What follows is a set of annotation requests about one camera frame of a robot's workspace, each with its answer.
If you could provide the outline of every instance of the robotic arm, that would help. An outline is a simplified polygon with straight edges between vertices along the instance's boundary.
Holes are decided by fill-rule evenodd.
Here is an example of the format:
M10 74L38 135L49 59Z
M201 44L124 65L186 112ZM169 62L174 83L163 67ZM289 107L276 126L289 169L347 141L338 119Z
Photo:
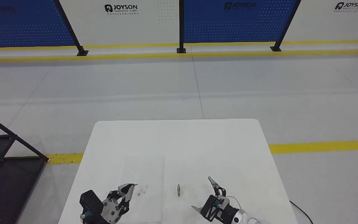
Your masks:
M85 224L112 224L117 223L122 215L129 211L129 202L132 199L136 184L123 184L118 190L109 192L107 198L101 202L93 190L83 193L79 203L83 207L80 215Z
M266 224L250 217L241 207L234 208L226 196L226 190L219 186L211 177L209 181L214 188L215 196L210 195L202 208L192 206L206 220L212 222L215 218L223 224Z

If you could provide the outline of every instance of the white table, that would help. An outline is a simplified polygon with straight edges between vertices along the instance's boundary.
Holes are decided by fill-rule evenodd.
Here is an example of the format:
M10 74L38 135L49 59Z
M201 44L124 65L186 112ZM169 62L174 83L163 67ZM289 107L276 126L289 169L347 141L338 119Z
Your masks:
M121 184L138 183L119 223L208 224L190 207L203 206L214 194L208 176L249 214L272 224L297 224L254 119L96 123L59 223L80 223L83 192L92 189L103 200Z

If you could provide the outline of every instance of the post base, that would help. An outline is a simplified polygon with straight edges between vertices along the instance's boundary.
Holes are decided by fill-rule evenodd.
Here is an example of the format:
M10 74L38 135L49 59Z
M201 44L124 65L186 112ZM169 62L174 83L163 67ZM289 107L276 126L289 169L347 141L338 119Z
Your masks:
M87 56L88 50L84 50L82 52L78 52L77 56Z
M186 49L185 48L177 48L177 53L178 54L186 53Z
M282 50L280 48L276 48L274 46L270 47L273 52L281 52Z

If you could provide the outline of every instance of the yellow floor line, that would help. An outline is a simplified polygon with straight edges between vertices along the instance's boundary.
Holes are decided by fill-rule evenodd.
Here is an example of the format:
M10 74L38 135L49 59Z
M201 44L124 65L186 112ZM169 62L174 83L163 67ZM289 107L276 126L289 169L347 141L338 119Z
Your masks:
M358 50L287 50L283 52L202 52L202 53L151 53L151 54L102 54L88 56L43 56L0 58L0 62L45 62L64 60L99 60L129 58L187 58L187 57L261 57L261 56L300 56L300 55L346 55L358 54Z
M186 43L184 46L235 46L235 45L274 45L275 42L228 42L228 43ZM302 44L358 44L358 40L321 40L321 41L283 41L282 45L302 45ZM119 44L119 45L84 45L85 49L101 48L162 48L178 47L179 43L162 44ZM8 47L1 50L67 50L76 49L75 46L28 46L28 47Z
M271 144L269 147L272 154L356 151L358 150L358 141ZM79 164L81 163L83 152L51 154L47 156L51 159L48 165Z

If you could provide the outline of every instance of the blue wall panel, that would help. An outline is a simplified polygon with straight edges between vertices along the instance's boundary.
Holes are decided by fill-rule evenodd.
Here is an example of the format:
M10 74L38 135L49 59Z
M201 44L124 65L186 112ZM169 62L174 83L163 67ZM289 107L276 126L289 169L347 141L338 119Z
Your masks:
M53 0L0 0L0 47L69 45L75 44Z
M296 0L185 0L184 43L277 41Z

